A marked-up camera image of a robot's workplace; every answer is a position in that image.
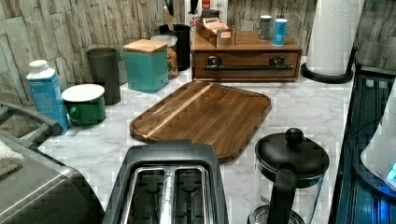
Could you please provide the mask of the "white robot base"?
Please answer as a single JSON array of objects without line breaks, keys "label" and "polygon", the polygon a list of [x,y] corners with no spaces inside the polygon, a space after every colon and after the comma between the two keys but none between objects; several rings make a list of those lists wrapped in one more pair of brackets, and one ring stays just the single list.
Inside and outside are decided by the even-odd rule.
[{"label": "white robot base", "polygon": [[355,171],[368,186],[395,199],[396,89],[392,85],[384,114],[369,144],[357,157]]}]

